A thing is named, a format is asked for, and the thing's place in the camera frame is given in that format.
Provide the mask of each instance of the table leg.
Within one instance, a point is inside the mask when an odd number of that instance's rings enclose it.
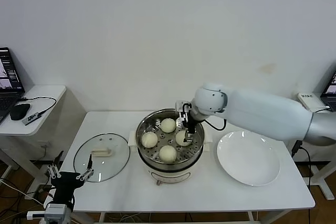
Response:
[[[262,224],[272,223],[289,212],[290,210],[269,212],[266,216],[261,218],[260,223]]]
[[[2,150],[0,150],[0,160],[3,161],[6,165],[11,166],[13,170],[19,169],[19,166]]]
[[[249,221],[254,221],[253,214],[251,211],[247,211]]]
[[[22,149],[19,144],[15,144],[17,141],[14,137],[4,137],[1,141],[2,144],[6,145],[5,153],[7,156],[41,183],[45,183],[48,177],[29,161],[29,158],[25,154],[25,150]]]
[[[104,220],[105,220],[105,213],[106,212],[101,212],[100,213],[99,222],[104,222]]]
[[[327,182],[324,180],[324,178],[328,177],[331,173],[333,173],[336,170],[336,164],[335,162],[334,163],[333,162],[334,161],[331,161],[321,170],[318,170],[318,168],[315,165],[311,166],[311,172],[313,173],[314,176],[310,178],[310,185],[319,186],[327,200],[335,199],[334,194],[332,194],[332,191],[330,190]],[[309,177],[304,177],[303,180],[306,183],[306,185],[309,184]]]

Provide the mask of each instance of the cable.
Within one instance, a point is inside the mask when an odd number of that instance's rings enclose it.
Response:
[[[322,109],[322,110],[317,110],[317,111],[314,111],[313,113],[317,113],[317,112],[324,111],[324,110],[330,110],[330,108],[326,108],[326,109]]]
[[[42,110],[41,112],[39,112],[38,113],[39,115],[44,114],[46,111],[50,110],[57,103],[57,100],[55,98],[53,98],[53,97],[34,97],[34,98],[23,97],[23,98],[18,99],[18,101],[36,100],[36,99],[40,99],[40,98],[43,98],[43,99],[52,99],[54,101],[54,103],[49,108],[47,108],[47,109]]]
[[[16,189],[19,189],[13,182],[11,182],[10,180],[6,179],[6,178],[0,178],[0,179],[3,179],[9,183],[11,183]],[[20,193],[18,192],[17,193],[17,196],[14,196],[14,197],[6,197],[6,196],[0,196],[0,198],[4,198],[4,199],[15,199],[15,198],[18,198],[20,197]]]
[[[191,217],[191,213],[188,213],[188,214],[189,214],[189,216],[190,216],[191,222],[194,222],[194,221],[193,221],[193,217]]]
[[[309,181],[308,181],[308,190],[310,192],[310,178],[311,178],[311,160],[310,160],[310,155],[309,155],[309,152],[303,148],[303,147],[300,147],[301,150],[304,150],[307,155],[308,155],[308,160],[309,160]],[[309,224],[310,224],[310,209],[308,209],[308,220],[309,220]]]
[[[294,157],[294,155],[296,154],[296,152],[298,152],[298,150],[300,149],[301,145],[303,144],[303,141],[302,140],[296,140],[295,141],[295,144],[292,148],[292,157]]]
[[[73,220],[73,219],[71,219],[71,221],[73,221],[74,223],[76,223],[76,224],[80,224],[80,223],[78,223],[78,222],[76,222],[75,220]]]
[[[14,202],[9,208],[2,210],[2,211],[0,212],[0,218],[1,218],[2,216],[6,215],[6,213],[8,213],[8,211],[11,211],[11,212],[17,212],[16,210],[13,210],[12,207],[15,206],[15,204],[19,201],[19,199],[20,199],[20,196],[18,196],[18,197],[16,198],[15,202]]]
[[[25,187],[25,189],[23,190],[23,192],[27,191],[28,190],[28,187],[33,183],[34,179],[32,179]],[[19,202],[17,203],[17,206],[16,206],[16,212],[17,213],[20,213],[19,212],[19,208],[20,208],[20,203],[21,203],[21,200],[23,199],[23,195],[20,196],[19,198]],[[14,221],[16,221],[16,224],[20,224],[21,223],[21,219],[22,218],[26,218],[26,216],[21,216],[20,214],[18,214],[15,218],[12,219],[12,223],[14,223]]]
[[[225,129],[225,127],[226,127],[226,119],[224,119],[224,126],[223,126],[223,128],[221,128],[221,129],[219,129],[219,128],[213,126],[213,125],[210,124],[207,120],[204,120],[204,122],[206,122],[208,125],[210,125],[212,128],[214,128],[214,129],[217,130],[217,131],[223,131],[223,130]]]
[[[182,105],[182,112],[185,113],[185,110],[184,110],[184,106],[188,105],[188,107],[191,109],[192,108],[192,105],[191,103],[183,103]]]
[[[11,189],[16,190],[16,191],[18,191],[19,193],[25,195],[25,196],[28,197],[29,199],[32,199],[32,200],[36,201],[37,203],[39,203],[40,205],[43,206],[43,204],[42,204],[40,201],[38,201],[37,199],[34,199],[33,197],[31,197],[31,196],[25,194],[24,192],[22,192],[22,191],[20,191],[20,190],[18,190],[18,189],[15,189],[14,187],[12,187],[12,186],[10,186],[9,184],[5,183],[3,180],[0,180],[0,182],[3,183],[3,184],[5,184],[6,186],[10,187]]]
[[[139,215],[139,214],[141,214],[140,212],[138,212],[137,214],[135,214],[135,215],[124,215],[122,218],[121,218],[121,220],[119,221],[119,222],[123,222],[124,220],[126,220],[126,219],[128,219],[128,218],[131,218],[131,219],[133,219],[132,217],[134,217],[134,216],[137,216],[137,215]]]
[[[13,216],[22,214],[23,212],[26,212],[26,211],[28,211],[28,210],[31,210],[31,209],[34,208],[34,207],[38,207],[38,205],[35,205],[35,206],[33,206],[33,207],[30,207],[30,208],[28,208],[28,209],[26,209],[26,210],[24,210],[24,211],[22,211],[22,212],[18,212],[18,213],[16,213],[16,214],[14,214],[14,215],[8,216],[8,217],[6,217],[5,219],[0,220],[0,222],[3,222],[3,221],[5,221],[5,220],[8,220],[9,218],[11,218],[11,217],[13,217]]]
[[[44,154],[43,154],[43,156],[40,157],[39,159],[35,160],[32,164],[34,164],[34,163],[40,161],[42,158],[45,158],[45,157],[46,157],[46,154],[47,154],[47,148],[48,148],[48,147],[43,148],[43,149],[44,149]]]
[[[43,200],[40,200],[40,198],[39,198],[39,196],[40,196],[40,193],[42,193],[42,192],[46,192],[45,191],[45,187],[46,187],[46,185],[48,184],[48,182],[49,182],[49,177],[47,178],[47,181],[44,183],[44,185],[42,186],[42,190],[40,189],[40,190],[38,190],[38,191],[34,191],[34,192],[31,192],[31,193],[36,193],[36,199],[38,200],[38,201],[43,201]]]

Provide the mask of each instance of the wooden floor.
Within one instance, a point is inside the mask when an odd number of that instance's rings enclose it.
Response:
[[[5,164],[0,163],[0,174],[7,168]],[[303,176],[308,175],[308,168],[305,166],[300,166],[299,170],[301,171]],[[19,169],[17,171],[12,171],[7,177],[12,183],[14,183],[20,190],[25,190],[27,185],[31,182],[32,177],[27,174],[23,169]],[[336,195],[336,173],[330,175],[327,178],[327,183],[333,191],[334,195]],[[312,186],[311,187],[312,195],[316,201],[315,208],[311,209],[311,223],[312,224],[336,224],[336,201],[328,201],[325,200],[322,192],[319,187]],[[5,185],[0,185],[0,197],[15,197],[17,196],[17,192],[8,188]],[[46,195],[40,195],[40,200],[44,200]],[[21,212],[26,211],[29,208],[31,210],[43,210],[42,206],[39,206],[32,200],[21,199],[20,204],[18,206],[18,202],[16,198],[8,199],[8,198],[0,198],[0,223],[1,224],[16,224],[13,221],[15,212],[8,211],[4,214],[4,210],[11,207],[13,210]],[[122,216],[130,216],[137,213],[109,213],[106,214],[105,222],[119,222]],[[265,212],[258,213],[258,219],[265,215]],[[99,214],[89,214],[95,221],[99,220]],[[248,220],[247,214],[245,212],[235,212],[235,213],[154,213],[151,214],[138,214],[135,217],[128,218],[125,222],[149,222],[149,217],[151,222],[204,222],[204,221],[243,221]],[[21,219],[21,224],[34,224],[38,223],[38,220],[27,221],[26,219]],[[287,215],[283,216],[276,222],[275,224],[303,224],[308,223],[308,210],[295,210],[291,211]]]

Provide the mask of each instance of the white table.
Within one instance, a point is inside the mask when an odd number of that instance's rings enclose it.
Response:
[[[27,98],[52,97],[55,98],[58,102],[64,94],[65,90],[66,87],[63,85],[35,85],[32,87],[28,87],[24,96]],[[27,113],[27,116],[29,116],[36,112],[47,109],[54,103],[54,101],[51,99],[36,99],[20,103],[31,104],[31,108]],[[13,136],[34,135],[40,129],[40,127],[42,126],[48,115],[51,113],[51,111],[54,109],[54,107],[46,111],[41,116],[41,118],[30,123],[27,126],[25,126],[21,120],[11,120],[9,115],[0,124],[0,135],[3,136],[0,140],[0,148],[2,149],[0,152],[0,159],[4,160],[9,165],[8,169],[5,172],[6,175],[12,167],[16,168],[16,164],[18,164],[41,183],[44,183],[46,181],[47,176],[29,161],[29,158],[25,155],[26,151],[21,148],[20,145],[16,144],[17,141]],[[16,164],[13,162],[11,163],[8,157],[10,157]]]
[[[150,112],[87,113],[61,170],[74,171],[73,160],[78,148],[101,133],[117,133],[128,139],[129,133]],[[223,120],[210,121],[223,125]],[[271,223],[293,209],[315,206],[297,167],[283,142],[270,140],[279,155],[281,172],[267,186],[253,187],[237,182],[220,166],[216,146],[228,132],[240,130],[227,125],[226,130],[211,130],[213,146],[203,152],[193,176],[177,184],[157,186],[146,173],[137,152],[131,152],[126,167],[114,178],[101,183],[85,183],[75,191],[76,212],[227,212],[274,211],[261,222]]]

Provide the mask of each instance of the black mouse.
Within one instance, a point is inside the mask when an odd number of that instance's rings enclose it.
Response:
[[[10,119],[21,120],[27,114],[29,108],[30,104],[28,103],[15,105],[14,107],[11,108],[11,111],[9,113],[11,115]]]

